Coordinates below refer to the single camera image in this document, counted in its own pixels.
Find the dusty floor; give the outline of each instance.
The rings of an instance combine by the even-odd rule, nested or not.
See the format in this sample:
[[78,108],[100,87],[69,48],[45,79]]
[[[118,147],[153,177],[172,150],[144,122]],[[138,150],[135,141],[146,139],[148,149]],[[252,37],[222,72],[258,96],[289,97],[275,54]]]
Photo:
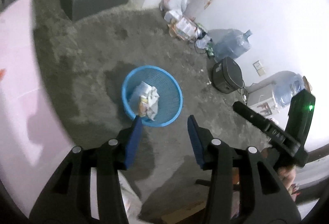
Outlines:
[[34,39],[43,81],[69,136],[83,148],[98,147],[130,126],[120,89],[126,74],[149,64],[171,73],[184,97],[180,116],[162,128],[145,127],[134,166],[124,172],[143,201],[142,219],[151,220],[205,199],[209,179],[195,162],[187,117],[233,147],[264,148],[265,136],[236,115],[237,92],[219,93],[209,81],[208,58],[193,45],[173,39],[161,13],[124,6],[72,23],[59,0],[34,0]]

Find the electrical outlet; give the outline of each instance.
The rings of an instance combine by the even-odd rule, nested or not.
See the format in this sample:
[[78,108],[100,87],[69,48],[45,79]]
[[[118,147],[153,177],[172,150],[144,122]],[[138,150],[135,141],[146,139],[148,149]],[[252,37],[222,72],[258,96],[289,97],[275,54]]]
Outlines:
[[259,70],[259,69],[262,69],[263,68],[263,66],[262,66],[262,64],[261,64],[261,62],[259,60],[257,62],[254,62],[252,65],[254,66],[254,68],[256,70]]
[[261,77],[261,76],[264,76],[264,75],[266,74],[264,68],[261,68],[261,69],[257,70],[257,73],[258,73],[258,75],[259,75],[260,77]]

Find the trash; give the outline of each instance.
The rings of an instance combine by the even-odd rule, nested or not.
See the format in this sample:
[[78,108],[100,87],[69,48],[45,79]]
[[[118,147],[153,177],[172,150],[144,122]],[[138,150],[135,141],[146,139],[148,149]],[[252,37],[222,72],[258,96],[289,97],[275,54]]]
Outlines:
[[179,21],[182,17],[182,12],[178,11],[178,10],[169,10],[166,12],[166,14],[164,15],[164,19],[170,23],[172,21],[172,19]]
[[208,42],[210,42],[211,37],[209,37],[208,35],[204,36],[202,39],[197,40],[195,42],[195,45],[199,48],[199,49],[207,49],[208,48]]
[[142,81],[131,95],[129,106],[136,115],[154,120],[158,113],[158,100],[157,89]]
[[189,0],[162,0],[159,6],[161,11],[177,10],[184,13],[188,3]]
[[169,26],[169,34],[173,38],[179,37],[186,41],[195,41],[197,38],[198,28],[195,23],[189,19],[182,17],[179,21],[173,21]]

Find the crumpled paper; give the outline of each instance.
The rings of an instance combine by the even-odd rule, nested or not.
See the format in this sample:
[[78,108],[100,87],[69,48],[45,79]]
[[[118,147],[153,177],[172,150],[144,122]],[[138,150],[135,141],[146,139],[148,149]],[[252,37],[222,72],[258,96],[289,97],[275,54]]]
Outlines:
[[157,88],[142,81],[131,95],[129,106],[136,115],[154,120],[158,113],[158,100]]

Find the plastic bag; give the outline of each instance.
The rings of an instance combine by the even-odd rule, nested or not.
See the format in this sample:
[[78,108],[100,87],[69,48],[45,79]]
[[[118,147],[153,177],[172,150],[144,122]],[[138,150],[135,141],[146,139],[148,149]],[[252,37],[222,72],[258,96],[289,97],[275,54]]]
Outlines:
[[177,10],[184,13],[188,4],[189,0],[162,0],[160,2],[160,10]]
[[208,42],[210,42],[210,40],[211,38],[208,35],[206,35],[202,39],[197,40],[195,44],[199,49],[206,49],[208,48]]

